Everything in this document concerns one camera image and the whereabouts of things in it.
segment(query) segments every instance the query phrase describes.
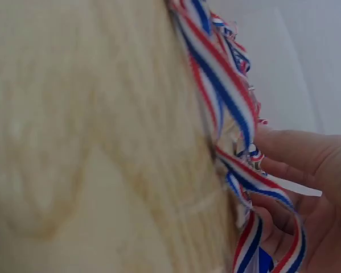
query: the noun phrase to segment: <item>striped ribbon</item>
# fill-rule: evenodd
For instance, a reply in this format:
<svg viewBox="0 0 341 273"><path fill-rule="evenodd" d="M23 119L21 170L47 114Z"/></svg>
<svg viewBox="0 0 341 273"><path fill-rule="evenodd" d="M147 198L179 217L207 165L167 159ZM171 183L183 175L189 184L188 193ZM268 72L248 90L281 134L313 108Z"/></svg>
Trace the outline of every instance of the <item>striped ribbon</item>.
<svg viewBox="0 0 341 273"><path fill-rule="evenodd" d="M179 39L188 54L198 90L212 120L212 140L217 158L228 169L226 181L249 210L249 218L236 247L233 272L248 270L250 261L258 251L262 234L262 220L254 211L244 190L271 197L293 213L293 244L272 272L296 272L306 251L306 240L293 203L279 185L217 145L225 107L242 132L245 151L249 152L251 149L250 157L255 161L262 158L252 142L258 122L266 121L258 119L260 104L249 90L246 73L250 62L245 48L235 42L237 30L232 31L224 20L211 13L205 0L171 0L170 9Z"/></svg>

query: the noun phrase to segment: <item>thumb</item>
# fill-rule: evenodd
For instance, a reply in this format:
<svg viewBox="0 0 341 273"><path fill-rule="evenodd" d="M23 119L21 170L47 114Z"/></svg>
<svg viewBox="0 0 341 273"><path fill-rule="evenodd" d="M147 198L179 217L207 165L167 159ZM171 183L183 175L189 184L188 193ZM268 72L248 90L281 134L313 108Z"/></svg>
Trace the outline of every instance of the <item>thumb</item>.
<svg viewBox="0 0 341 273"><path fill-rule="evenodd" d="M316 188L341 205L341 136L259 126L255 144L268 158L314 176Z"/></svg>

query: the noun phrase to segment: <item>wood grain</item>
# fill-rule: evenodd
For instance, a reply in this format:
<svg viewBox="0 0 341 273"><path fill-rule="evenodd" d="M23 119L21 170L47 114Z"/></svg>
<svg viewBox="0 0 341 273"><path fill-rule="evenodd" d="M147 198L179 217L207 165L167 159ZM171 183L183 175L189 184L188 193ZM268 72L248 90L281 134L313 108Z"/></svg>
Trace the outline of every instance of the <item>wood grain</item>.
<svg viewBox="0 0 341 273"><path fill-rule="evenodd" d="M222 272L236 242L161 0L0 0L0 272Z"/></svg>

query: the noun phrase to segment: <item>lanyard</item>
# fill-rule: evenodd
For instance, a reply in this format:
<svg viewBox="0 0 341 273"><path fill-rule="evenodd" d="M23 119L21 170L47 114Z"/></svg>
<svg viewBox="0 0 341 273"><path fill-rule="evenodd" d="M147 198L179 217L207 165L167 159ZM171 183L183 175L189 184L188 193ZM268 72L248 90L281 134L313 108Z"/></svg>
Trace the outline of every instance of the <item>lanyard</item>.
<svg viewBox="0 0 341 273"><path fill-rule="evenodd" d="M205 0L171 0L170 9L198 91L211 117L213 147L217 158L227 167L226 182L241 204L249 210L249 218L237 243L233 272L248 270L259 250L262 234L262 220L244 191L273 198L293 213L293 244L272 272L296 272L306 252L306 239L293 203L278 184L217 145L223 128L224 108L236 121L247 153L253 145L258 122L266 122L258 119L260 104L253 99L249 90L246 73L250 69L250 62L245 48L235 41L237 28L233 30L221 17L211 13ZM259 162L262 155L257 149L253 150L250 153L251 160Z"/></svg>

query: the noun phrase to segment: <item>red white and blue ribbon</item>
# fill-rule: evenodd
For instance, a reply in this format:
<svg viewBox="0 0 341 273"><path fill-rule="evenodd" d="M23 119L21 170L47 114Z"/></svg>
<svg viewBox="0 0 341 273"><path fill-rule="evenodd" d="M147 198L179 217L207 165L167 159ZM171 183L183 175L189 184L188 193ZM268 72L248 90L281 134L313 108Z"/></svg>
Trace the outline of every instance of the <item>red white and blue ribbon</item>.
<svg viewBox="0 0 341 273"><path fill-rule="evenodd" d="M171 0L170 9L199 92L212 119L216 134L212 138L213 145L217 158L228 169L226 181L240 202L250 211L236 247L233 272L248 270L258 251L262 234L262 220L246 198L245 190L274 198L293 213L293 244L272 272L296 272L306 252L306 240L293 203L279 185L217 145L225 107L242 132L245 153L249 153L255 161L262 158L260 152L251 146L257 123L265 121L258 119L260 105L255 102L249 90L246 73L250 62L246 50L235 42L236 31L232 31L224 20L211 13L205 0Z"/></svg>

